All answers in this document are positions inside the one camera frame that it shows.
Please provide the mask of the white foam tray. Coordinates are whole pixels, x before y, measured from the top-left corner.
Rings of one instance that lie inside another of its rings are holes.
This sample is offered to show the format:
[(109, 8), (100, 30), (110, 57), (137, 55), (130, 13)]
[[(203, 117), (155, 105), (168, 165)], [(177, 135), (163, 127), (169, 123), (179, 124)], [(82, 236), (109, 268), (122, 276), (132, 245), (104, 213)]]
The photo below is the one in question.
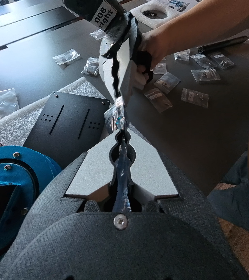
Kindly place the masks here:
[[(147, 11), (154, 12), (157, 15), (144, 15), (144, 12)], [(156, 0), (152, 0), (136, 8), (133, 8), (130, 10), (130, 12), (138, 22), (141, 22), (152, 29), (156, 29), (180, 15), (177, 10), (170, 8), (169, 6)]]

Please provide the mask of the white foam sheet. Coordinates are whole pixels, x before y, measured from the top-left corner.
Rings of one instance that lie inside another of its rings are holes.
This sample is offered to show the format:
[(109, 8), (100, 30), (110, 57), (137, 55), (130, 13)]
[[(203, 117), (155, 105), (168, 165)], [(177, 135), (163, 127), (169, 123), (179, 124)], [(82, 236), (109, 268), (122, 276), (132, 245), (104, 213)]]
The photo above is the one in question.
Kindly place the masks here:
[[(85, 77), (72, 82), (58, 92), (105, 99), (104, 95)], [(0, 143), (3, 146), (23, 146), (48, 99), (49, 95), (1, 119)]]

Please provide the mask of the scattered small clear parts bags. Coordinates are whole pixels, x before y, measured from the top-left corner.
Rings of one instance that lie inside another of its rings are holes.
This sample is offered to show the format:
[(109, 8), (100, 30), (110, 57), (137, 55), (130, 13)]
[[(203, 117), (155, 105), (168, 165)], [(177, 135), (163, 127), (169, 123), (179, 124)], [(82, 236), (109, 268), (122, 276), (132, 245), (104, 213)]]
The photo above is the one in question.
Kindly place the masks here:
[[(20, 107), (29, 105), (54, 90), (85, 77), (98, 91), (109, 96), (100, 75), (85, 70), (88, 58), (97, 57), (100, 41), (88, 33), (73, 35), (66, 28), (32, 40), (21, 40), (0, 50), (0, 91), (15, 89)], [(249, 119), (249, 41), (217, 51), (218, 61), (226, 57), (234, 65), (206, 70), (190, 58), (174, 60), (169, 55), (167, 75), (154, 73), (143, 90), (133, 88), (126, 108), (129, 119), (153, 120), (152, 114), (168, 115), (164, 123), (175, 122), (179, 114), (200, 116), (210, 123)]]

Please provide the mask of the person's leg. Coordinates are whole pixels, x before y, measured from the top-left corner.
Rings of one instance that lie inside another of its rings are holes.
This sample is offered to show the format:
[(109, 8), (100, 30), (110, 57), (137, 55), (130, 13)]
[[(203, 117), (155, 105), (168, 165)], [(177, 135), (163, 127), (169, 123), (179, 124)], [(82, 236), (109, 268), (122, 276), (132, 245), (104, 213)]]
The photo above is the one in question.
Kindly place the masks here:
[(216, 215), (249, 232), (248, 149), (246, 149), (221, 183), (233, 185), (228, 189), (214, 189), (207, 200)]

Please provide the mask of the black cylindrical tool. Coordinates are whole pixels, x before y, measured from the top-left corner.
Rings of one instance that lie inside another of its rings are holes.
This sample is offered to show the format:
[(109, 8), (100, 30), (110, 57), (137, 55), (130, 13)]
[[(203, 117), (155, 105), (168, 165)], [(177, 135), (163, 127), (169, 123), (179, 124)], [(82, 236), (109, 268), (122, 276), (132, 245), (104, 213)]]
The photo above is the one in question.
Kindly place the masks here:
[(235, 46), (237, 44), (244, 43), (247, 39), (248, 39), (248, 36), (241, 36), (241, 37), (236, 37), (236, 38), (232, 38), (232, 39), (222, 40), (222, 41), (212, 43), (212, 44), (203, 45), (198, 48), (198, 53), (207, 54), (207, 53), (210, 53), (213, 51), (220, 50), (222, 48), (231, 47), (231, 46)]

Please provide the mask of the person's right forearm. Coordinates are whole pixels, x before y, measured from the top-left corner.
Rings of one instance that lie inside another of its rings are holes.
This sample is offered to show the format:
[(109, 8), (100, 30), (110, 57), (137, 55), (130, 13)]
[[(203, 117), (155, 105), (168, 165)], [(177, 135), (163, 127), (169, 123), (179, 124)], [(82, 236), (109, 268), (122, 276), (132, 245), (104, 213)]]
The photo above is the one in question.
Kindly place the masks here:
[(211, 43), (249, 28), (249, 1), (201, 1), (155, 32), (157, 56)]

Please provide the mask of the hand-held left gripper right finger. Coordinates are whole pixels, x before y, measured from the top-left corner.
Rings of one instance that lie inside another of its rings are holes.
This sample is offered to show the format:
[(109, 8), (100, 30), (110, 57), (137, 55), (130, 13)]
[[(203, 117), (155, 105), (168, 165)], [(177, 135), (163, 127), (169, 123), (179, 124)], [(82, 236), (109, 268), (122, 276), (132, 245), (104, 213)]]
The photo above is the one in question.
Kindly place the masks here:
[(149, 201), (175, 198), (179, 192), (158, 150), (133, 132), (125, 132), (129, 160), (127, 184), (132, 212), (141, 212)]

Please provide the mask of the person's right hand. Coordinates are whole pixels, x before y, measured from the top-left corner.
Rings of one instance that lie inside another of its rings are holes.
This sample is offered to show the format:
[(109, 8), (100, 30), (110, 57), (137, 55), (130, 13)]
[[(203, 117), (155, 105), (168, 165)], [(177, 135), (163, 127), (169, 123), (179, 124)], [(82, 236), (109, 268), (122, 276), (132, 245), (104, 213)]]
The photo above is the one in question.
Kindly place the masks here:
[(168, 46), (161, 32), (156, 30), (149, 31), (142, 35), (141, 44), (136, 52), (135, 63), (137, 65), (136, 80), (142, 88), (147, 82), (151, 81), (151, 70), (167, 55)]

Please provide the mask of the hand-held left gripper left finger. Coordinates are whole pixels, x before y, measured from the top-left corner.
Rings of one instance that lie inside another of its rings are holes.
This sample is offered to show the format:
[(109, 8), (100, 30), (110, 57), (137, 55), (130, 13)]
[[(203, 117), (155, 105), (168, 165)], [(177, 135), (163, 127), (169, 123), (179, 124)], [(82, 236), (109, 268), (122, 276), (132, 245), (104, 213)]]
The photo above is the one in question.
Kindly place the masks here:
[(84, 212), (90, 200), (97, 202), (101, 212), (113, 211), (122, 137), (122, 130), (117, 129), (87, 152), (66, 191), (67, 197), (83, 200), (76, 212)]

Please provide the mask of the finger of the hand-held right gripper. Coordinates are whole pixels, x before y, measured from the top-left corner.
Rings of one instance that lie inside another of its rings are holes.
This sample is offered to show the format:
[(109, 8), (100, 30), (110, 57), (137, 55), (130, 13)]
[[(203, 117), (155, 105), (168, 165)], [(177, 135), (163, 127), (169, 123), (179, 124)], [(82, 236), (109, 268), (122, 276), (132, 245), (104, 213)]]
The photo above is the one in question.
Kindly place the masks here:
[(124, 102), (129, 102), (132, 96), (132, 88), (135, 80), (136, 64), (130, 59), (130, 39), (122, 43), (117, 51), (116, 59), (119, 63), (118, 93), (123, 97)]
[(107, 57), (99, 56), (99, 74), (104, 82), (113, 102), (120, 97), (119, 77), (120, 62), (117, 54), (109, 54)]

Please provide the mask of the black metal base plate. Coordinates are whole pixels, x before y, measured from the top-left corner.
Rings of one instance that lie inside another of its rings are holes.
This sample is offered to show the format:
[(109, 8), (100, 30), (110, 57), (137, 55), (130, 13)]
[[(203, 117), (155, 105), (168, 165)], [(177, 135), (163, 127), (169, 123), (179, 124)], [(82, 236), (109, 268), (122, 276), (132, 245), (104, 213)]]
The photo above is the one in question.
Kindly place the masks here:
[(23, 146), (63, 170), (99, 142), (109, 105), (107, 99), (52, 92)]

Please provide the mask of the printed instruction sheet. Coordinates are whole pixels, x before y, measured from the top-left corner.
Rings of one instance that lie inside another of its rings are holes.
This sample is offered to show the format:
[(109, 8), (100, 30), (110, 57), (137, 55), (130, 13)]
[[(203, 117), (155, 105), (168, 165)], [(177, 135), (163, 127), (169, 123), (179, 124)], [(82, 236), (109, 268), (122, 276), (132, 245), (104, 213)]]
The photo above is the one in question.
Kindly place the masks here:
[(187, 7), (190, 5), (190, 3), (184, 2), (184, 1), (179, 1), (179, 0), (171, 0), (167, 3), (167, 5), (172, 8), (175, 9), (178, 12), (184, 12)]

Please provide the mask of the silver plastic parts bag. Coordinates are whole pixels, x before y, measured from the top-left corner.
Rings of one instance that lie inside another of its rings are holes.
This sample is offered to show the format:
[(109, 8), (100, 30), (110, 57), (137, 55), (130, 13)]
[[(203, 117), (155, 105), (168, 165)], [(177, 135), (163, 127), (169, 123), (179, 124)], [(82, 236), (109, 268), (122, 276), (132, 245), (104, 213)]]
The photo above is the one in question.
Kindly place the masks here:
[(113, 162), (116, 166), (117, 193), (116, 200), (113, 205), (113, 212), (127, 213), (131, 212), (128, 191), (128, 167), (130, 160), (127, 156), (125, 110), (123, 98), (118, 97), (112, 107), (104, 114), (105, 124), (108, 132), (119, 131), (117, 135), (116, 159)]

